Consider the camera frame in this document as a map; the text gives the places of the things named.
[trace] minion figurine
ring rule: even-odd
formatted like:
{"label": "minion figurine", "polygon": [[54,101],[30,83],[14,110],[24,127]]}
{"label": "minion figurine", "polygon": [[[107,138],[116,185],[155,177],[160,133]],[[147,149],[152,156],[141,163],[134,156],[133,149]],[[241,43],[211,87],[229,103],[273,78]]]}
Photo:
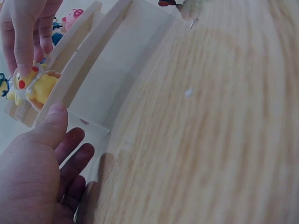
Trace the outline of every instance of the minion figurine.
{"label": "minion figurine", "polygon": [[17,69],[7,98],[14,100],[16,105],[27,100],[36,110],[41,110],[60,78],[60,74],[44,71],[45,68],[46,64],[35,63],[27,77],[22,77]]}
{"label": "minion figurine", "polygon": [[0,94],[2,97],[6,97],[9,92],[8,80],[3,73],[0,73]]}

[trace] wood grain surface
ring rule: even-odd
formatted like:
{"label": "wood grain surface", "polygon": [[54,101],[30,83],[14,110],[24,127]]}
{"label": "wood grain surface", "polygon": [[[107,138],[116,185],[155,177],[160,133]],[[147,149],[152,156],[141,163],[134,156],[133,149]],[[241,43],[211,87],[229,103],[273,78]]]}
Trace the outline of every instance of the wood grain surface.
{"label": "wood grain surface", "polygon": [[298,223],[299,2],[179,10],[122,102],[77,223]]}

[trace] toy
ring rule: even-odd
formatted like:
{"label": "toy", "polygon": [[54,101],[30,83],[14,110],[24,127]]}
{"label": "toy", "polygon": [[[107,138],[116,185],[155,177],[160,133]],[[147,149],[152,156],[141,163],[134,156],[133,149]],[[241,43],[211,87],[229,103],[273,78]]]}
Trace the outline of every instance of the toy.
{"label": "toy", "polygon": [[83,9],[73,9],[66,17],[62,18],[63,23],[65,24],[65,31],[68,31],[75,21],[83,14]]}
{"label": "toy", "polygon": [[19,106],[27,100],[36,110],[41,110],[49,97],[60,74],[54,71],[44,71],[45,64],[34,64],[27,77],[21,77],[18,69],[14,73],[7,99],[14,100]]}
{"label": "toy", "polygon": [[58,44],[58,42],[61,40],[61,38],[63,37],[64,35],[61,34],[61,33],[54,33],[52,35],[52,41],[53,41],[53,44],[54,46],[56,46]]}
{"label": "toy", "polygon": [[53,23],[52,23],[52,41],[54,46],[58,44],[58,42],[61,40],[61,38],[64,36],[64,33],[62,32],[63,25],[59,22],[57,22],[57,18],[54,17]]}
{"label": "toy", "polygon": [[165,7],[165,6],[175,6],[177,3],[175,0],[160,0],[158,2],[159,6]]}
{"label": "toy", "polygon": [[9,80],[5,78],[5,75],[0,73],[0,94],[2,97],[6,97],[7,93],[9,92],[8,81]]}

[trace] red cheek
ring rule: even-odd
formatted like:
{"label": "red cheek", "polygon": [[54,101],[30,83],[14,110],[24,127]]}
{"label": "red cheek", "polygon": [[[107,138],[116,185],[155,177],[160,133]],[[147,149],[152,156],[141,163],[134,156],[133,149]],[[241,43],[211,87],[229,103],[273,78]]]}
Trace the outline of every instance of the red cheek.
{"label": "red cheek", "polygon": [[32,67],[32,70],[37,72],[38,71],[38,67]]}
{"label": "red cheek", "polygon": [[19,89],[25,88],[25,82],[23,80],[19,81]]}

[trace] finger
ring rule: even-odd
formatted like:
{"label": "finger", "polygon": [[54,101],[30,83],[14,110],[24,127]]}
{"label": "finger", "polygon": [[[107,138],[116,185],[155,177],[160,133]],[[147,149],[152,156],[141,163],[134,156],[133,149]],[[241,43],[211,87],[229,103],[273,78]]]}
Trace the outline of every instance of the finger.
{"label": "finger", "polygon": [[34,60],[41,62],[44,58],[43,49],[39,41],[39,20],[36,21],[33,30]]}
{"label": "finger", "polygon": [[85,190],[85,178],[77,176],[67,189],[65,196],[61,202],[64,207],[68,207],[74,215],[79,202]]}
{"label": "finger", "polygon": [[12,17],[15,30],[14,55],[20,74],[27,76],[33,62],[33,29],[35,20],[28,16],[26,19]]}
{"label": "finger", "polygon": [[93,157],[94,147],[91,144],[84,144],[80,149],[67,161],[60,170],[60,185],[57,195],[57,202],[61,201],[66,189],[73,180],[86,167],[90,159]]}
{"label": "finger", "polygon": [[14,27],[11,21],[5,21],[2,17],[0,18],[0,29],[2,48],[4,56],[8,65],[10,74],[13,75],[17,68],[17,63],[14,57]]}
{"label": "finger", "polygon": [[39,19],[39,36],[41,47],[45,54],[52,51],[52,23],[54,16],[43,17]]}
{"label": "finger", "polygon": [[54,104],[49,109],[45,121],[30,131],[35,142],[55,149],[65,137],[68,123],[67,110],[62,103]]}
{"label": "finger", "polygon": [[85,137],[85,133],[81,128],[74,128],[70,130],[59,146],[55,149],[58,164],[60,165],[68,155],[74,151],[80,142]]}

